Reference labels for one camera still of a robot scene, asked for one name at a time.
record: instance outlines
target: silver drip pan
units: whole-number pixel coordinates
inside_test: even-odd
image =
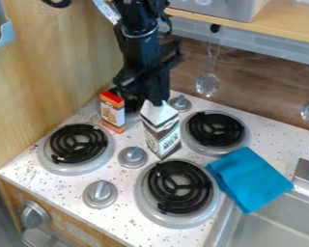
[[[114,141],[111,137],[110,133],[106,131],[103,127],[99,125],[94,125],[94,128],[100,129],[105,137],[107,138],[107,147],[104,148],[103,151],[98,153],[93,158],[80,162],[80,163],[59,163],[56,164],[52,160],[53,151],[50,147],[50,137],[56,131],[61,129],[54,129],[53,131],[49,132],[46,136],[43,137],[41,140],[39,147],[38,147],[38,158],[40,164],[50,173],[61,175],[61,176],[77,176],[77,175],[84,175],[87,173],[91,173],[94,170],[100,168],[104,164],[106,164],[109,159],[112,157],[114,152]]]
[[[164,162],[167,161],[184,161],[196,166],[201,171],[203,171],[205,176],[209,178],[212,184],[211,196],[207,199],[206,203],[196,211],[185,214],[169,212],[162,213],[162,211],[157,207],[158,201],[154,198],[148,186],[148,174],[149,171],[157,164],[155,163],[144,169],[136,181],[134,190],[136,205],[149,220],[166,228],[188,229],[197,227],[207,222],[216,212],[220,201],[220,192],[214,178],[203,167],[187,160],[168,159]],[[176,180],[181,184],[184,183],[183,178],[176,178]]]
[[[233,118],[234,120],[238,121],[243,127],[244,127],[244,133],[242,134],[240,140],[233,145],[225,146],[225,147],[215,147],[215,146],[204,146],[201,143],[199,143],[190,133],[189,127],[188,127],[188,121],[194,117],[197,113],[191,114],[188,116],[182,123],[181,127],[181,136],[183,139],[183,142],[186,143],[186,145],[193,151],[196,151],[202,155],[206,156],[212,156],[212,157],[219,157],[223,156],[231,151],[235,151],[242,147],[247,147],[250,144],[251,139],[251,133],[246,124],[240,120],[239,118],[230,115],[225,112],[220,111],[204,111],[206,114],[221,114],[228,117]]]

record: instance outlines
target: speckled white countertop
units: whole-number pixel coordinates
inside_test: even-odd
[[[309,131],[279,123],[270,119],[242,112],[193,96],[189,112],[182,113],[181,119],[201,110],[219,110],[243,120],[251,131],[251,149],[268,161],[287,178],[291,178],[300,157],[309,160]],[[62,124],[99,124],[99,116],[93,102]],[[121,135],[112,133],[115,141],[115,154],[100,169],[83,176],[62,177],[48,173],[39,163],[37,145],[27,149],[0,170],[1,178],[31,193],[65,213],[107,234],[126,246],[136,247],[201,247],[211,230],[215,216],[206,224],[188,230],[171,230],[160,227],[148,220],[137,208],[133,198],[133,186],[139,173],[146,167],[136,170],[121,167],[117,154],[125,147],[140,146],[147,150],[140,123],[130,124]],[[151,164],[158,158],[148,152]],[[213,158],[191,151],[186,145],[172,158],[189,159],[206,165]],[[82,201],[82,192],[91,182],[105,179],[113,182],[119,191],[116,203],[103,210],[90,209]]]

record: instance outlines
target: metal sink basin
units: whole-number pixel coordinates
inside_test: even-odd
[[[253,214],[226,198],[205,247],[309,247],[309,197],[292,191]]]

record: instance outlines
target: wooden cabinet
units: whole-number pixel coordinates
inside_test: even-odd
[[[65,9],[41,0],[3,5],[15,41],[0,48],[0,168],[82,107],[122,65],[112,26],[92,0]],[[1,182],[0,189],[17,223]]]
[[[41,206],[49,215],[50,220],[47,226],[56,233],[63,235],[79,244],[80,246],[100,247],[123,247],[124,245],[110,238],[109,236],[96,231],[85,223],[71,217],[65,212],[51,206],[38,197],[30,195],[23,190],[3,182],[4,187],[9,191],[9,197],[15,213],[24,209],[24,202],[32,201]]]

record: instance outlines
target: blue cloth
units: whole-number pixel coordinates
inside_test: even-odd
[[[232,151],[206,169],[244,213],[260,209],[294,187],[249,148]]]

